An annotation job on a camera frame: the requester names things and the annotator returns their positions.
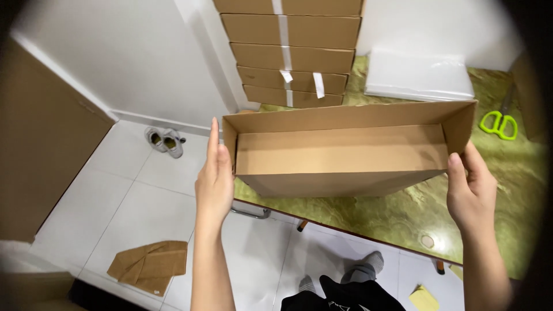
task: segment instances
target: white sneaker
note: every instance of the white sneaker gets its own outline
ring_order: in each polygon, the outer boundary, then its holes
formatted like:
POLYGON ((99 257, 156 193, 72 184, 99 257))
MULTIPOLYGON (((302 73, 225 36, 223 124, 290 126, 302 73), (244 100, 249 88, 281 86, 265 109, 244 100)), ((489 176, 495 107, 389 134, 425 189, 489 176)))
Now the white sneaker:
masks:
POLYGON ((182 156, 180 136, 174 129, 168 128, 163 131, 163 146, 173 158, 178 159, 182 156))
POLYGON ((154 150, 159 152, 166 152, 167 149, 163 147, 163 139, 161 138, 161 133, 155 127, 147 127, 144 131, 144 136, 154 150))

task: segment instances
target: fingernail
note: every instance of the fingernail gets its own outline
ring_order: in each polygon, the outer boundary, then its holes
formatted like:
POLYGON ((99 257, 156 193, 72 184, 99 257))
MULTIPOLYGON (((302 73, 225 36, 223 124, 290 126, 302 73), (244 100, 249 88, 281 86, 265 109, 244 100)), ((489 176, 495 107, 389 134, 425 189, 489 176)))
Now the fingernail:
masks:
POLYGON ((461 157, 457 152, 450 154, 449 159, 447 160, 447 165, 457 165, 461 162, 461 157))

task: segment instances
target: yellow paper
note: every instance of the yellow paper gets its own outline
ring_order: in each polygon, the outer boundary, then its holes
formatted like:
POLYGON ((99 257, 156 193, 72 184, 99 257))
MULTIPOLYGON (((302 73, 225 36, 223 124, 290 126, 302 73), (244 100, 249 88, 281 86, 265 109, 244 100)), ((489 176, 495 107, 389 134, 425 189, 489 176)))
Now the yellow paper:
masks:
POLYGON ((461 269, 461 267, 450 265, 450 270, 455 273, 455 275, 459 277, 461 281, 463 280, 463 269, 461 269))
POLYGON ((409 296, 409 300, 419 311, 437 311, 440 308, 438 301, 423 286, 419 285, 409 296))

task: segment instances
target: clear plastic packaging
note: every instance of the clear plastic packaging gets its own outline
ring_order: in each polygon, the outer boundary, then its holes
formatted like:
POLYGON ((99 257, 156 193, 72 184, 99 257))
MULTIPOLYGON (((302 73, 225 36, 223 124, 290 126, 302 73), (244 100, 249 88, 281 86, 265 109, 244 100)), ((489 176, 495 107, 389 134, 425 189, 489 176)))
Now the clear plastic packaging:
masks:
POLYGON ((366 95, 420 101, 474 98, 462 56, 409 55, 373 48, 367 65, 366 95))

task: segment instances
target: scissors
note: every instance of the scissors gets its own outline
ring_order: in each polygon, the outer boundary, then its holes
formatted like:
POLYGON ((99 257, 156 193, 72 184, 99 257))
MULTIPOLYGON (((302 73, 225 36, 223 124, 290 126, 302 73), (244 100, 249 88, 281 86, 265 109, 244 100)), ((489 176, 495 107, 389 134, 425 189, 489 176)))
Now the scissors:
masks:
POLYGON ((486 113, 486 115, 480 121, 480 128, 484 132, 489 134, 497 134, 499 138, 506 141, 515 140, 518 132, 517 122, 515 121, 515 119, 513 119, 512 116, 508 115, 509 106, 511 105, 513 99, 514 89, 515 86, 514 84, 512 84, 507 91, 507 95, 505 95, 505 98, 503 99, 503 103, 501 104, 501 108, 499 109, 499 111, 494 110, 486 113), (486 119, 490 116, 495 117, 492 128, 486 127, 485 125, 486 119), (511 125, 513 126, 513 134, 511 136, 505 135, 505 126, 507 126, 507 123, 511 123, 511 125))

